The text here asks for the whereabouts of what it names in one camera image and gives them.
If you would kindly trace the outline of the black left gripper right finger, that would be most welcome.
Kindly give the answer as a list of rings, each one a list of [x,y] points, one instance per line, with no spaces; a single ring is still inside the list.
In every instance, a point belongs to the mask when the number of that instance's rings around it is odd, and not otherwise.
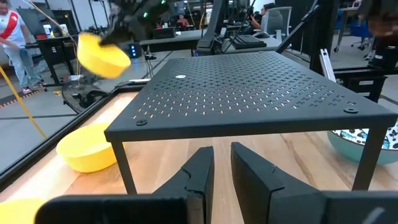
[[[318,190],[239,142],[231,168],[245,224],[398,224],[398,192]]]

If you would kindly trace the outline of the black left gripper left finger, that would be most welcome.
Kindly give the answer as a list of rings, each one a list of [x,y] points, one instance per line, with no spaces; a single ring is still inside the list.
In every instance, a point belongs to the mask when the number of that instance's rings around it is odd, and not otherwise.
[[[64,195],[43,204],[35,224],[210,224],[214,149],[201,147],[152,194]]]

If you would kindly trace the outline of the yellow mini bowl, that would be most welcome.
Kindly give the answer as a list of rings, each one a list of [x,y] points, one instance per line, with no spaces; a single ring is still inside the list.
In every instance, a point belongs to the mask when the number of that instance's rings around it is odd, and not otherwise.
[[[116,163],[113,147],[104,131],[110,125],[96,123],[78,128],[61,139],[56,152],[75,171],[82,173],[103,170]]]
[[[0,203],[0,224],[34,224],[41,198],[20,198]]]
[[[90,33],[78,36],[77,58],[91,73],[107,79],[118,78],[131,60],[116,45],[100,45],[101,37]]]

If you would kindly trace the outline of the teal floral patterned bowl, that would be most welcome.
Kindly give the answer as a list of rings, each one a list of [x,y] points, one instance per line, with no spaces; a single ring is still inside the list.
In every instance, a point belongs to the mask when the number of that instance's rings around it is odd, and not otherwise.
[[[343,129],[328,131],[331,145],[348,159],[359,162],[368,137],[369,129]],[[398,120],[387,129],[377,164],[386,165],[398,162]]]

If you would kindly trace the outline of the black device with blue lights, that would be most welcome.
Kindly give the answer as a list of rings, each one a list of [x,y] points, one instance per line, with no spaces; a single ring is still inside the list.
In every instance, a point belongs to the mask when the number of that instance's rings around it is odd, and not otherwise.
[[[142,55],[142,48],[139,44],[129,44],[129,57],[139,58]]]

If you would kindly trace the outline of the grey office desk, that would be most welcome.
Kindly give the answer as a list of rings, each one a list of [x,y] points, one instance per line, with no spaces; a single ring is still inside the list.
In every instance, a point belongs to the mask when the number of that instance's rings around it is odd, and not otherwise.
[[[165,52],[165,51],[177,51],[177,50],[193,50],[197,46],[197,42],[201,38],[200,30],[190,30],[183,31],[180,35],[173,38],[166,39],[152,39],[140,41],[140,46],[146,50],[149,47],[151,52]],[[248,52],[265,52],[273,51],[282,43],[280,40],[268,37],[261,39],[267,45],[265,47],[250,48],[250,49],[235,49],[231,45],[226,54],[238,54],[238,53],[248,53]]]

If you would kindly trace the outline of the black desk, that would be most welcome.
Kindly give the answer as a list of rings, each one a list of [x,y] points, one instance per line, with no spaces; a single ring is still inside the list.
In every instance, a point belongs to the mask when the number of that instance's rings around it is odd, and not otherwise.
[[[39,49],[49,68],[53,84],[46,84],[44,87],[63,86],[65,84],[63,78],[59,78],[55,72],[54,66],[56,64],[65,63],[70,75],[75,74],[72,66],[72,60],[76,59],[74,40],[75,35],[52,37],[37,39],[36,42],[25,46],[26,49]]]

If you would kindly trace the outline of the black computer monitor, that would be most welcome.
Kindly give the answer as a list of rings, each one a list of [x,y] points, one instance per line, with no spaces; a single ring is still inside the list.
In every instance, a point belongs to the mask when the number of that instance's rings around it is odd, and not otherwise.
[[[223,40],[221,39],[221,29],[223,26],[224,15],[227,10],[228,0],[214,0],[211,12],[210,23],[206,33],[197,43],[197,55],[217,55],[222,51]]]

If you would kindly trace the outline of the black perforated metal shelf riser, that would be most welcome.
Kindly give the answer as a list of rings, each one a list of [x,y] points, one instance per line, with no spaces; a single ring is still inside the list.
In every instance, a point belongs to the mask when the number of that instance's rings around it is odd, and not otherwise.
[[[305,67],[276,52],[187,59],[187,62],[178,63],[182,71],[169,72],[167,78],[155,84],[154,92],[137,101],[138,111],[131,116],[133,122],[138,118],[148,118],[151,122],[155,119],[171,120],[175,115],[180,115],[185,121],[205,116],[232,116],[237,120],[245,111],[254,115],[297,111],[305,103],[311,109],[322,105],[332,108],[354,105],[350,97],[335,94],[318,79],[306,78],[302,74]],[[186,77],[178,79],[177,75]],[[126,192],[135,194],[136,186],[123,146],[125,142],[111,142],[105,132],[106,140],[113,147]]]

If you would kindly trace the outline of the black computer keyboard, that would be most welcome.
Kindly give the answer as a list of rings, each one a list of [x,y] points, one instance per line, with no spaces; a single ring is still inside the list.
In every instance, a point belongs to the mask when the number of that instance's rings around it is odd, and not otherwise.
[[[231,38],[231,43],[234,46],[234,48],[237,50],[267,46],[265,42],[251,35],[236,35]]]

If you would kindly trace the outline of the silver aluminium extrusion piece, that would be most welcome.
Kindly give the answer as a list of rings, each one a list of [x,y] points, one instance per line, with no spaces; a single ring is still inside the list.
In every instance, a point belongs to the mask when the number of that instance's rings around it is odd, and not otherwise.
[[[335,74],[333,71],[333,67],[330,61],[330,56],[328,54],[327,49],[320,49],[320,63],[322,66],[322,70],[323,70],[323,75],[324,77],[326,77],[327,79],[329,79],[330,81],[333,81],[336,83],[336,78],[335,78]]]

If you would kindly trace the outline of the grey office chair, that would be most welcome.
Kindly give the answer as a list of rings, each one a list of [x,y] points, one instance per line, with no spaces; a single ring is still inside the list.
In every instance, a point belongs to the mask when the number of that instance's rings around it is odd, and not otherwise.
[[[277,40],[283,41],[289,35],[291,7],[268,9],[262,17],[261,30]]]

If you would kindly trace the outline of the blue office chair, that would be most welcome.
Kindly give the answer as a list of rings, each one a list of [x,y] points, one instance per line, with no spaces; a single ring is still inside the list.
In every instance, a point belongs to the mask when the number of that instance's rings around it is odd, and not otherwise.
[[[354,42],[351,47],[358,44],[359,50],[364,50],[369,47],[373,42],[373,35],[368,30],[368,24],[366,21],[359,22],[358,20],[353,20],[349,26],[350,35],[354,37],[360,37],[359,42]]]

